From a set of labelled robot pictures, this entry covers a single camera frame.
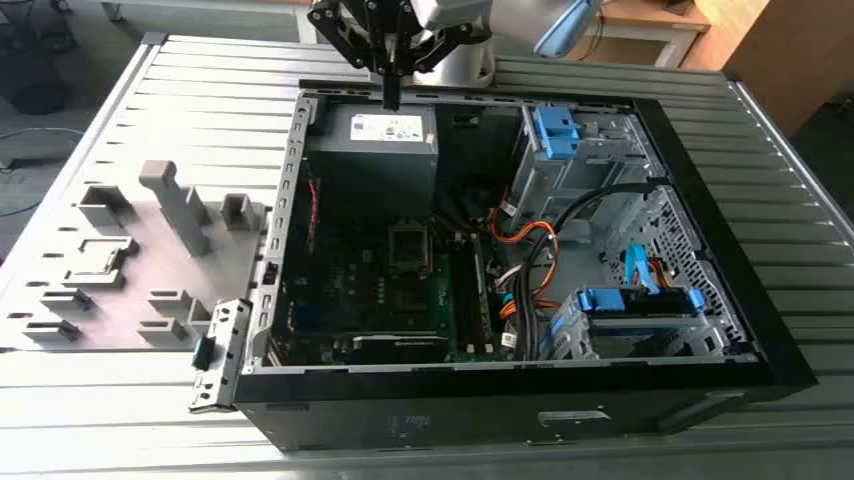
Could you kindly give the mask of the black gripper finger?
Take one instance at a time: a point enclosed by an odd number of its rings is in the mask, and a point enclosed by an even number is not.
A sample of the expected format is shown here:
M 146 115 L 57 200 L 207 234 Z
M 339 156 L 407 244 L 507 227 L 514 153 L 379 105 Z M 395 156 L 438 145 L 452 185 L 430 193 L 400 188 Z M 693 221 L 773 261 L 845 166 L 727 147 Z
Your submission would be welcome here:
M 400 1 L 395 9 L 392 109 L 400 106 L 403 78 L 427 74 L 460 46 L 491 37 L 491 1 Z
M 386 44 L 382 1 L 314 1 L 307 19 L 356 69 L 379 78 L 383 108 L 394 108 L 394 69 Z

